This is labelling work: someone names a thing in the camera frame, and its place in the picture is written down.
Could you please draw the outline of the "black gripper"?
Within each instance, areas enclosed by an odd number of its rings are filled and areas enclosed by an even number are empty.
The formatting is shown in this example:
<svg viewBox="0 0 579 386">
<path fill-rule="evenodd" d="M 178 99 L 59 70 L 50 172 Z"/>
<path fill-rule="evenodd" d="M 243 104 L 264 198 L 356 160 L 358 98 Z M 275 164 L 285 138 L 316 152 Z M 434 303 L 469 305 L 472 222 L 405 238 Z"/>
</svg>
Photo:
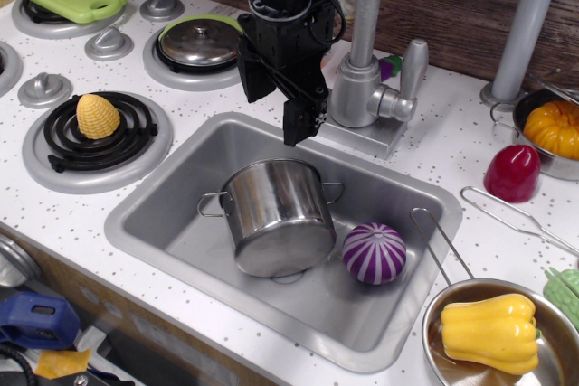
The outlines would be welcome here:
<svg viewBox="0 0 579 386">
<path fill-rule="evenodd" d="M 242 14 L 237 67 L 249 103 L 279 89 L 286 146 L 314 137 L 327 120 L 329 91 L 321 61 L 333 43 L 334 14 L 310 12 L 286 22 Z"/>
</svg>

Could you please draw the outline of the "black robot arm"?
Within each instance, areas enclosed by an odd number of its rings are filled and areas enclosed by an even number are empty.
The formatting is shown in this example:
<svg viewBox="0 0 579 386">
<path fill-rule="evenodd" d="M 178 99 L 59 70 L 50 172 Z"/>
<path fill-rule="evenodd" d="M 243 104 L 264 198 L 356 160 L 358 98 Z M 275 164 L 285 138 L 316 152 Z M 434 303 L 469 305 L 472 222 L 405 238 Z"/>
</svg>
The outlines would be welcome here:
<svg viewBox="0 0 579 386">
<path fill-rule="evenodd" d="M 346 30 L 338 0 L 248 0 L 238 23 L 237 66 L 249 102 L 274 90 L 286 97 L 287 146 L 317 134 L 326 120 L 329 90 L 321 62 Z"/>
</svg>

